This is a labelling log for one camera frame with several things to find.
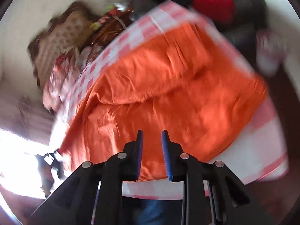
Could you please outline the orange pants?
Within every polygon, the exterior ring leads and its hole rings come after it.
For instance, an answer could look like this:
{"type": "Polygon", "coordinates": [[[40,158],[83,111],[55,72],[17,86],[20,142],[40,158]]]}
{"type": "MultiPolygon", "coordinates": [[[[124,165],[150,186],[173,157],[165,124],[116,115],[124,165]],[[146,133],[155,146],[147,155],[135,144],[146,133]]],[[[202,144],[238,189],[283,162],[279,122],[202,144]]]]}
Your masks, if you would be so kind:
{"type": "Polygon", "coordinates": [[[267,98],[265,81],[234,65],[194,23],[160,34],[110,66],[77,107],[60,151],[64,167],[101,163],[143,131],[139,179],[166,178],[161,132],[207,162],[267,98]]]}

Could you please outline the pink white checkered tablecloth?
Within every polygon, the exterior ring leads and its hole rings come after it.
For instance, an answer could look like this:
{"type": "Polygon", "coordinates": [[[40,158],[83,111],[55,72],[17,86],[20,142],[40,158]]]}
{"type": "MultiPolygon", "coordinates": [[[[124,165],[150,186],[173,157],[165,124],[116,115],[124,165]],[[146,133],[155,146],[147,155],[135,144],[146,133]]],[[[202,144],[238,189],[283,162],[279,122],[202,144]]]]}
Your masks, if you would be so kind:
{"type": "MultiPolygon", "coordinates": [[[[234,59],[240,69],[248,73],[253,71],[249,62],[217,31],[212,22],[203,15],[189,11],[172,1],[166,1],[129,26],[86,66],[71,90],[65,107],[56,116],[50,146],[53,149],[61,146],[77,104],[110,65],[146,39],[173,29],[184,21],[198,23],[206,29],[213,41],[234,59]]],[[[220,153],[217,159],[223,161],[244,184],[255,180],[274,180],[288,171],[286,141],[270,98],[264,101],[236,140],[220,153]]]]}

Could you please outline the pink floral folded quilt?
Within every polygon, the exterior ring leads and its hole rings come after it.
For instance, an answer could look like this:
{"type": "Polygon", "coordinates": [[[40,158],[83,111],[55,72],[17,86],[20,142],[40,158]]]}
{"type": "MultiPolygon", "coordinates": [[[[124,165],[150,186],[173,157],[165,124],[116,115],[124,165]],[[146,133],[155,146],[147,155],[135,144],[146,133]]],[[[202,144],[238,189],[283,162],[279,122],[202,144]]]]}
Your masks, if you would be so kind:
{"type": "Polygon", "coordinates": [[[103,49],[96,43],[82,51],[77,46],[70,46],[59,54],[43,89],[43,105],[49,112],[59,111],[83,70],[103,49]]]}

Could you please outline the wooden nightstand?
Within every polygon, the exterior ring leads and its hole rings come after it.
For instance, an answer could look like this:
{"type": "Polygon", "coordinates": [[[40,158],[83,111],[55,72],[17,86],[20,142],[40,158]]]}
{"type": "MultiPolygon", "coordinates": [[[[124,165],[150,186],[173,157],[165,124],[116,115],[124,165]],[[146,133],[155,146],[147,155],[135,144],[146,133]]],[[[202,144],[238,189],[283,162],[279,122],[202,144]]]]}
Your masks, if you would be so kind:
{"type": "Polygon", "coordinates": [[[90,45],[108,46],[118,35],[132,24],[131,15],[134,14],[131,4],[116,3],[109,11],[102,15],[91,27],[95,29],[91,36],[90,45]]]}

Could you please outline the tufted brown headboard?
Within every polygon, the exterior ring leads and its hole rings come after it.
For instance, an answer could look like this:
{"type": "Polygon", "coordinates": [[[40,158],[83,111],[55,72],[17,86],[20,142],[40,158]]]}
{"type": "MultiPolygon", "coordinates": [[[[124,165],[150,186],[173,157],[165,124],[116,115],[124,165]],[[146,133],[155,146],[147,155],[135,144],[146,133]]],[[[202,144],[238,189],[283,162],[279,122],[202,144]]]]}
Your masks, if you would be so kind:
{"type": "Polygon", "coordinates": [[[27,51],[38,88],[44,88],[60,53],[71,46],[81,49],[86,44],[94,32],[91,25],[98,18],[84,2],[75,1],[29,43],[27,51]]]}

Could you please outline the white trash bin pink liner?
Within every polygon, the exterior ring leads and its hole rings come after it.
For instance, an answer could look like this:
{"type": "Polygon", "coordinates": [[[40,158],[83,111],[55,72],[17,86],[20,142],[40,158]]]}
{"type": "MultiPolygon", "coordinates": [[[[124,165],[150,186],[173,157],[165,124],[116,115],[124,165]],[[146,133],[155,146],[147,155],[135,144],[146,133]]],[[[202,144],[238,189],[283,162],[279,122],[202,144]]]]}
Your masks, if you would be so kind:
{"type": "Polygon", "coordinates": [[[266,77],[274,77],[280,65],[288,54],[287,43],[271,29],[263,29],[256,34],[256,62],[257,67],[266,77]]]}

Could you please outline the red cushion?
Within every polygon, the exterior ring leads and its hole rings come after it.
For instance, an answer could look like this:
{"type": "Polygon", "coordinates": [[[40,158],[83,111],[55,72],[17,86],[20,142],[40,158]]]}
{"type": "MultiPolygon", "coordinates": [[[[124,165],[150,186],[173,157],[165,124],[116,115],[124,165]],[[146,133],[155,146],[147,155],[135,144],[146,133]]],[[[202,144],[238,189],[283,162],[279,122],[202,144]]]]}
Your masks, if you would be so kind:
{"type": "Polygon", "coordinates": [[[192,0],[192,7],[217,24],[232,23],[236,11],[233,0],[192,0]]]}

